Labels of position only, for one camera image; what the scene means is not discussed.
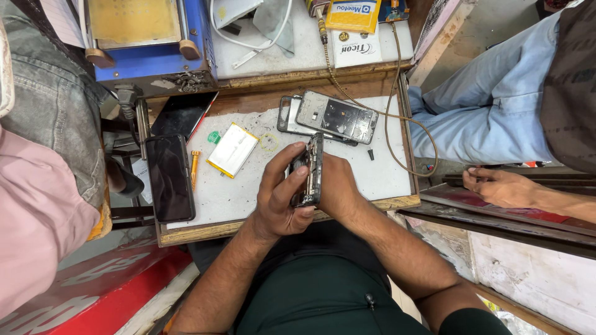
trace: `hand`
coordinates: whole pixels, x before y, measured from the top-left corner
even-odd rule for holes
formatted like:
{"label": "hand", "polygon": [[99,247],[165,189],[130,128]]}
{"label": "hand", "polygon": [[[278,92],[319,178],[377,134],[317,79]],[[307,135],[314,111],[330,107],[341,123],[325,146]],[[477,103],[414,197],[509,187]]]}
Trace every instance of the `hand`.
{"label": "hand", "polygon": [[306,147],[304,142],[288,145],[265,166],[257,194],[257,208],[251,214],[251,228],[257,238],[277,240],[303,232],[312,222],[314,207],[293,208],[290,200],[306,180],[308,167],[301,166],[284,179],[292,159]]}
{"label": "hand", "polygon": [[317,207],[344,225],[361,209],[368,207],[367,200],[358,191],[347,160],[323,153],[321,203]]}
{"label": "hand", "polygon": [[471,167],[462,178],[468,190],[503,208],[536,208],[536,192],[545,189],[524,176],[499,170]]}

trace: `gold screwdriver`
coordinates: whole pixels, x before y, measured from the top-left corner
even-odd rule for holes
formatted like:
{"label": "gold screwdriver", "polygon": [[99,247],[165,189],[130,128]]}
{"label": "gold screwdriver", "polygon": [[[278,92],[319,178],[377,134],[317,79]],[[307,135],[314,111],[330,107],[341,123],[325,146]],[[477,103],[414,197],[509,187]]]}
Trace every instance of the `gold screwdriver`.
{"label": "gold screwdriver", "polygon": [[193,155],[193,165],[190,168],[190,181],[193,185],[193,192],[194,187],[197,184],[197,166],[198,166],[198,157],[201,155],[201,151],[191,151]]}

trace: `black pants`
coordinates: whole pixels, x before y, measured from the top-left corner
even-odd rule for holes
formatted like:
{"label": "black pants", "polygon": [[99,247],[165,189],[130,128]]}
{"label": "black pants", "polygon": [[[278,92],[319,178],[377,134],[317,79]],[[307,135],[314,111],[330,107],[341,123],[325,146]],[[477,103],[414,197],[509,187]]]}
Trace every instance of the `black pants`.
{"label": "black pants", "polygon": [[[230,238],[188,244],[194,263],[201,273],[213,263]],[[257,269],[251,290],[257,289],[278,266],[300,257],[315,255],[343,257],[375,272],[391,293],[387,271],[370,246],[335,220],[312,223],[303,233],[285,236],[277,241]]]}

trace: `pink shirt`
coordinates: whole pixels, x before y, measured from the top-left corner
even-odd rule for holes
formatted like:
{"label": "pink shirt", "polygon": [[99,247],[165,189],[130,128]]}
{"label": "pink shirt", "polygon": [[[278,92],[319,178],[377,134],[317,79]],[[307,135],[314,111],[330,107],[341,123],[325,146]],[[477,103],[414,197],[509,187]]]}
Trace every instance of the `pink shirt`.
{"label": "pink shirt", "polygon": [[59,154],[0,125],[0,319],[47,290],[99,220]]}

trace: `yellow packet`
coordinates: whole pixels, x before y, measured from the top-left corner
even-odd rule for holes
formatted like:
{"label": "yellow packet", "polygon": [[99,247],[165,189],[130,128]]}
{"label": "yellow packet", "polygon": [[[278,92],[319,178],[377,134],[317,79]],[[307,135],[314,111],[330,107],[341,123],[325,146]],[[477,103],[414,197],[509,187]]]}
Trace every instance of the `yellow packet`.
{"label": "yellow packet", "polygon": [[327,10],[327,28],[374,33],[381,0],[332,0]]}

